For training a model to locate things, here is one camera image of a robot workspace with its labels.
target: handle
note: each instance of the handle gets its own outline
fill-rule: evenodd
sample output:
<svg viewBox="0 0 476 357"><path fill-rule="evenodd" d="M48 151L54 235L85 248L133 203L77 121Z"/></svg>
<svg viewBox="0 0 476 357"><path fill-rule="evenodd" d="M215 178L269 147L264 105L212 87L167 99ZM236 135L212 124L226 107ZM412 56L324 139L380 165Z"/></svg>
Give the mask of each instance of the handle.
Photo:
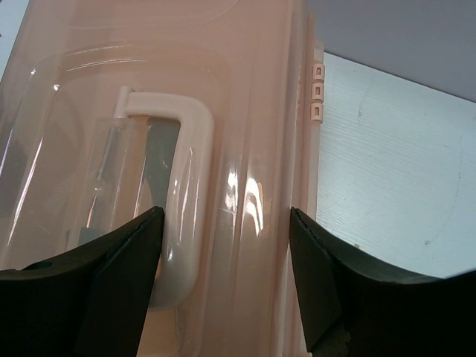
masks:
<svg viewBox="0 0 476 357"><path fill-rule="evenodd" d="M172 163L160 272L150 299L152 308L170 308L192 291L199 271L213 147L213 117L197 99L164 93L120 90L115 117L144 115L181 124Z"/></svg>

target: table top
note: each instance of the table top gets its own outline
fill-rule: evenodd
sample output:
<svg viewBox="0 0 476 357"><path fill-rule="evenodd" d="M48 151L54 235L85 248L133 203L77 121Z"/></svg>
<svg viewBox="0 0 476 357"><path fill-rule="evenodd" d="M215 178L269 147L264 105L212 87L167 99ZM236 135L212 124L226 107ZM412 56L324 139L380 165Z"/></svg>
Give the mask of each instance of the table top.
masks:
<svg viewBox="0 0 476 357"><path fill-rule="evenodd" d="M330 54L324 62L319 223L403 268L476 268L476 103Z"/></svg>

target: translucent plastic box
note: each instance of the translucent plastic box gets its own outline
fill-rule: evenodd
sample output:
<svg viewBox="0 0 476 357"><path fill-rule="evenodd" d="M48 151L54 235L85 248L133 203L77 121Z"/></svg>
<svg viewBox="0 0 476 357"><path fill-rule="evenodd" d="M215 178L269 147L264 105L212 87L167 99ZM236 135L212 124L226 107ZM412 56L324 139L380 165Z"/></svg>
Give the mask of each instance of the translucent plastic box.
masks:
<svg viewBox="0 0 476 357"><path fill-rule="evenodd" d="M0 269L159 205L138 356L299 356L289 207L315 216L322 59L304 0L30 0L0 85Z"/></svg>

